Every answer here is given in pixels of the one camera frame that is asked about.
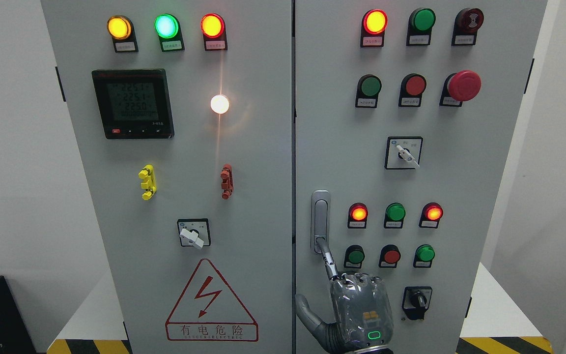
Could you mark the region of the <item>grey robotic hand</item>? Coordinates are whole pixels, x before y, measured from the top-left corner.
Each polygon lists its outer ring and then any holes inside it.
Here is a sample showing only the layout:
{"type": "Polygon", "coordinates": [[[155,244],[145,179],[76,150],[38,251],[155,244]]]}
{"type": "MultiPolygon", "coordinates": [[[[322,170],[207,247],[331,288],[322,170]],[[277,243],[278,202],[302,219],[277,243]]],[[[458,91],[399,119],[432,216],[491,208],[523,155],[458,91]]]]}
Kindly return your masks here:
{"type": "Polygon", "coordinates": [[[394,321],[382,278],[366,273],[339,273],[328,242],[316,237],[330,282],[336,322],[325,323],[296,295],[296,314],[305,328],[329,354],[391,354],[388,344],[394,321]]]}

